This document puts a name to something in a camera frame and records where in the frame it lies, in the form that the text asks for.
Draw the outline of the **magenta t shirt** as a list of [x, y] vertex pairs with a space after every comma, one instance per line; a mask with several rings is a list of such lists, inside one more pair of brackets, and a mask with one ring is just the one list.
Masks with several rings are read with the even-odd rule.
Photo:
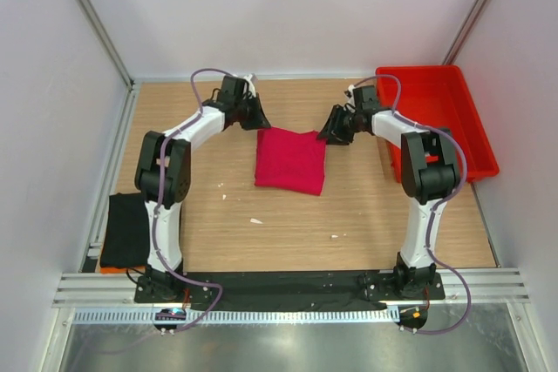
[[326, 143], [318, 132], [278, 127], [257, 133], [255, 185], [320, 196], [325, 181]]

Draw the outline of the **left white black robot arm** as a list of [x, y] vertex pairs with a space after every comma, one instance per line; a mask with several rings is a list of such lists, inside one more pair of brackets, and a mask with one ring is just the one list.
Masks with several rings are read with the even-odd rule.
[[204, 142], [238, 123], [245, 131], [269, 129], [257, 93], [236, 97], [216, 89], [188, 119], [143, 138], [134, 184], [144, 200], [149, 223], [149, 255], [138, 278], [136, 302], [174, 302], [187, 284], [181, 278], [182, 203], [191, 186], [192, 154]]

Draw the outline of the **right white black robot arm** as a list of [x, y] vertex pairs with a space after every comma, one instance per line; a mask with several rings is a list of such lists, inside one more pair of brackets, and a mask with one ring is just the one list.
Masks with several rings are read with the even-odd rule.
[[387, 109], [364, 112], [334, 105], [317, 137], [329, 145], [348, 145], [358, 132], [385, 139], [400, 150], [400, 182], [410, 210], [404, 243], [384, 282], [397, 296], [418, 299], [435, 281], [439, 225], [447, 202], [464, 184], [459, 164], [466, 163], [465, 155], [448, 130]]

